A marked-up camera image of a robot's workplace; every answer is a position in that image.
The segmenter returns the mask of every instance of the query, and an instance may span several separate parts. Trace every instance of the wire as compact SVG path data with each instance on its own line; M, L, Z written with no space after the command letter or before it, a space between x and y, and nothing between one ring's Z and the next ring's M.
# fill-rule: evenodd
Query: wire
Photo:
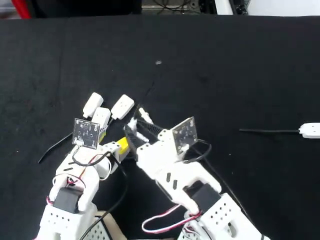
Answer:
M119 206L119 204L123 201L123 199L125 198L126 194L127 194L127 191L128 191L128 176L125 172L125 169L123 166L121 166L121 164L116 160L114 159L114 162L115 164L118 165L118 167L120 168L120 170L122 171L122 174L125 178L125 189L121 195L121 197L119 198L119 200L112 206L109 208L108 211L105 211L104 214L102 214L97 220L94 221L94 223L91 224L91 226L84 232L84 234L82 235L82 237L79 239L79 240L84 240L85 237L87 236L87 234L91 231L91 229L97 224L99 223L101 220L104 219L105 216L107 216L109 213L111 213L116 207Z
M108 158L107 158L107 160L108 160L108 165L109 165L108 173L106 174L106 176L104 178L100 178L100 181L106 180L111 174L112 164L111 164L111 161Z
M190 221L192 221L192 220L195 220L195 219L197 219L198 217L200 217L200 215L201 215L201 211L200 211L200 212L199 212L198 214L196 214L196 215L190 215L190 217L188 217L187 219L184 219L184 220L182 220L182 221L179 221L179 222L177 222L177 223L175 223L175 224L172 224L172 225L170 225L170 226L166 226L166 227L159 228L159 229L155 229L155 230L148 230L148 229L145 228L145 225L146 225L147 223L149 223L150 221L152 221L152 220L154 220L154 219L163 218L163 217L169 215L170 213L172 213L174 210L176 210L176 209L179 208L180 206L181 206L180 204L175 205L175 206L173 206L172 208L170 208L169 210L165 211L164 213L162 213L162 214L160 214L160 215L156 215L156 216L153 216L153 217L148 218L147 220L145 220L145 221L142 223L142 225L141 225L142 230L143 230L145 233L148 233L148 234L161 234L161 233L165 233L165 232L168 232L168 231L170 231L170 230L172 230L172 229L175 229L175 228L177 228L177 227L179 227L179 226L181 226L181 225L184 225L184 224L186 224L186 223L188 223L188 222L190 222Z
M265 130L265 129L246 129L240 128L240 132L257 134L298 134L299 130Z
M72 155L72 160L73 160L76 164L78 164L79 166L82 166L82 167L94 166L94 165L100 163L106 156L107 156L107 157L110 157L110 156L111 156L111 152L110 152L110 151L106 151L98 160L96 160L96 161L94 161L94 162L81 163L81 162L79 162L79 161L77 161L77 160L75 159L75 155L76 155L76 153L79 151L80 148L81 148L81 147L79 146L79 147L74 151L74 153L73 153L73 155Z
M153 2L155 4L157 4L158 6L162 7L163 9L167 9L167 10L170 10L170 11L173 11L173 12L187 12L189 10L184 10L184 6L189 4L191 2L191 0L184 0L183 1L183 4L181 4L180 6L177 6L177 7L167 7L168 5L168 2L169 0L166 1L166 3L164 3L164 0L162 0L162 4L160 2L158 2L157 0L153 0Z
M202 143L202 144L207 145L208 149L202 154L199 151L196 152L197 154L199 154L198 157L191 158L191 159L182 159L182 160L179 160L178 162L183 162L183 163L189 164L189 163L193 163L193 162L199 162L200 160L206 158L208 156L208 154L210 153L211 149L212 149L212 145L210 143L208 143L207 141L202 140L202 139L198 139L197 143Z
M193 234L193 235L197 235L198 239L200 239L201 238L200 234L197 233L196 231L194 231L193 229L190 229L190 228L191 227L188 228L187 226L184 226L182 228L182 234L184 235L184 237L187 238L187 239L191 239L190 238L190 234Z
M64 142L65 140L67 140L68 138L70 138L72 136L73 132L69 133L67 136L65 136L64 138L62 138L60 141L56 142L55 144L53 144L51 147L49 147L44 154L42 155L42 157L39 159L38 164L40 164L45 157L47 156L47 154L49 152L51 152L55 147L57 147L59 144L61 144L62 142Z
M56 177L61 176L61 175L67 175L69 178L71 178L71 180L67 178L66 182L68 184L75 184L79 180L83 184L83 187L86 188L85 182L80 177L77 177L77 176L69 174L69 173L60 173L60 174L54 176L54 178L52 179L52 185L55 185Z

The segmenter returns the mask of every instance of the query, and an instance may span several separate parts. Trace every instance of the perforated bracket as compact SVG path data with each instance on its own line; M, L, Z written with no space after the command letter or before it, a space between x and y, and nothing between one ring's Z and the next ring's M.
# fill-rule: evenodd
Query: perforated bracket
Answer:
M240 207L224 193L221 198L200 218L210 232L218 233L241 213Z

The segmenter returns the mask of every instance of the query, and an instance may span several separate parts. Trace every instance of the black fabric surface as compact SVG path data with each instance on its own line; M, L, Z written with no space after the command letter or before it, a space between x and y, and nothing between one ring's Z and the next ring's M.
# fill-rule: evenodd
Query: black fabric surface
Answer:
M319 17L206 15L0 21L0 239L36 236L71 143L37 161L72 130L92 92L107 107L121 94L144 99L165 128L195 116L198 136L213 145L211 164L257 228L272 240L318 239L320 141L238 129L320 122L319 26ZM115 121L105 141L121 138L127 120ZM134 162L123 165L129 192L114 218L128 238L155 238L141 223L172 203ZM117 171L94 202L105 210L123 189Z

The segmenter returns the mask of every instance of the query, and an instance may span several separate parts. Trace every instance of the red and white wire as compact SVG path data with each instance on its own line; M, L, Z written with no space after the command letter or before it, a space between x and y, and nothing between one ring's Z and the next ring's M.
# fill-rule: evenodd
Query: red and white wire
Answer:
M163 228L155 229L155 230L148 230L148 229L145 228L145 225L146 225L147 223L149 223L150 221L152 221L152 220L154 220L154 219L159 219L159 218L165 217L165 216L169 215L170 213L172 213L172 212L173 212L174 210L176 210L177 208L179 208L180 206L181 206L180 204L175 205L174 207L170 208L169 210L165 211L164 213L162 213L162 214L160 214L160 215L156 215L156 216L153 216L153 217L148 218L147 220L145 220L145 221L142 223L142 225L141 225L142 230L143 230L145 233L148 233L148 234L161 234L161 233L165 233L165 232L168 232L168 231L170 231L170 230L172 230L172 229L175 229L175 228L177 228L177 227L179 227L179 226L182 226L182 225L184 225L184 224L186 224L186 223L188 223L188 222L190 222L190 221L192 221L192 220L194 220L194 219L197 219L197 218L200 217L200 215L201 215L201 212L199 212L198 214L192 215L192 216L188 217L187 219L184 219L184 220L182 220L182 221L179 221L179 222L177 222L177 223L175 223L175 224L172 224L172 225L170 225L170 226L166 226L166 227L163 227Z

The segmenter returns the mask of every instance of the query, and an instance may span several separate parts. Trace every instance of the black wire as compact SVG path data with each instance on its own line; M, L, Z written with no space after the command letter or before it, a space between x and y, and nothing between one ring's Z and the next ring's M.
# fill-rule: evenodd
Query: black wire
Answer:
M183 159L183 160L180 160L179 162L183 162L183 163L186 163L186 164L193 163L193 162L199 162L200 160L202 160L202 159L204 159L204 158L206 158L208 156L208 154L210 153L210 151L212 149L211 144L208 143L205 140L202 140L202 139L198 139L196 142L207 145L208 149L204 153L200 153L199 151L196 151L196 153L199 154L198 157L194 157L194 158L191 158L191 159Z
M157 4L158 6L160 6L160 7L164 8L164 9L167 9L167 10L170 10L170 11L173 11L173 12L182 12L182 11L187 12L188 10L184 10L183 8L184 8L185 5L189 4L191 2L191 0L189 0L189 1L184 0L183 4L181 4L180 6L176 6L176 7L167 7L167 4L164 4L163 0L162 0L163 4L161 4L157 0L153 0L153 2L155 4Z
M265 130L265 129L246 129L240 128L240 132L256 134L298 134L299 130Z
M39 159L38 164L40 164L45 157L47 156L47 154L49 152L51 152L51 150L53 150L55 147L57 147L59 144L61 144L63 141L67 140L68 138L70 138L72 136L73 132L69 133L67 136L65 136L64 138L62 138L60 141L56 142L55 144L53 144L51 147L49 147L45 153L42 155L42 157Z
M127 174L125 172L124 167L121 166L121 164L119 164L119 162L117 160L115 160L114 162L118 165L118 167L122 171L122 174L123 174L123 176L125 178L125 189L124 189L121 197L119 198L119 200L112 207L110 207L109 210L105 211L104 214L102 214L97 220L95 220L94 223L91 224L91 226L84 232L84 234L82 235L82 237L79 240L85 239L86 235L91 231L91 229L94 228L94 226L97 225L97 223L99 223L101 220L103 220L105 216L107 216L115 208L117 208L119 206L119 204L123 201L123 199L125 198L125 196L127 194L127 191L128 191L128 176L127 176Z
M74 151L74 153L73 153L73 155L72 155L72 160L74 161L74 163L76 163L77 165L82 166L82 167L94 166L94 165L100 163L108 154L109 154L110 156L111 156L111 154L112 154L110 151L106 151L101 157L99 157L98 160L96 160L96 161L94 161L94 162L81 163L81 162L79 162L79 161L77 161L77 160L75 159L75 155L76 155L76 153L79 151L80 148L81 148L81 147L79 146L79 147Z

